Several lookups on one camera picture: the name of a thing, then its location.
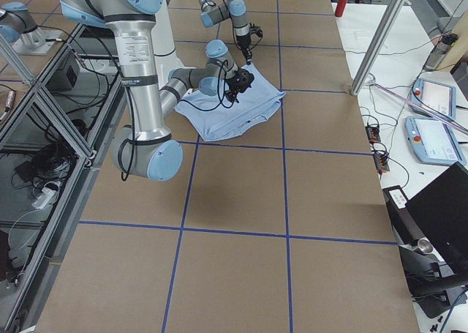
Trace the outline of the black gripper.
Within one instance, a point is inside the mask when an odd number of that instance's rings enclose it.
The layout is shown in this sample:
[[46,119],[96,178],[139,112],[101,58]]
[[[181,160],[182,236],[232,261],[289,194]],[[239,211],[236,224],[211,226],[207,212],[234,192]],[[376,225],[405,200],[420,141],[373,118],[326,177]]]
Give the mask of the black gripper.
[[237,46],[239,47],[239,49],[244,55],[246,64],[251,64],[252,63],[252,52],[250,48],[251,43],[252,43],[251,35],[250,34],[237,35],[236,42],[237,42]]
[[238,94],[244,93],[252,86],[254,75],[245,69],[238,69],[234,76],[224,80],[228,89],[224,91],[224,96],[229,102],[239,103]]

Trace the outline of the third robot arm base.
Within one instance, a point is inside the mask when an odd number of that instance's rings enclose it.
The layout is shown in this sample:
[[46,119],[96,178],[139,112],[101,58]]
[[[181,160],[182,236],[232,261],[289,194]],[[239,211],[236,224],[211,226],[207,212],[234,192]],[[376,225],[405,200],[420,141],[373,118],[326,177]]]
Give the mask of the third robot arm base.
[[21,2],[1,5],[1,36],[21,55],[45,56],[57,42],[63,40],[63,31],[43,29]]

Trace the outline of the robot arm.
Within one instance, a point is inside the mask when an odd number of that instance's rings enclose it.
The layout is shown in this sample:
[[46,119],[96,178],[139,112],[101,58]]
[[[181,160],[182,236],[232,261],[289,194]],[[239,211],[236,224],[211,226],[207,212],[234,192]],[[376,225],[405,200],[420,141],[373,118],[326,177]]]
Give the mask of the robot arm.
[[61,0],[66,18],[114,34],[132,120],[111,143],[122,179],[135,175],[162,182],[178,173],[183,149],[173,140],[165,117],[190,89],[235,102],[254,80],[235,63],[223,41],[212,40],[205,48],[203,68],[175,69],[168,83],[159,86],[152,30],[164,4],[165,0]]
[[200,19],[206,28],[211,28],[225,20],[232,23],[233,37],[236,47],[242,52],[247,64],[252,62],[252,35],[263,38],[262,29],[248,21],[244,0],[222,0],[217,4],[214,0],[198,0],[200,4]]

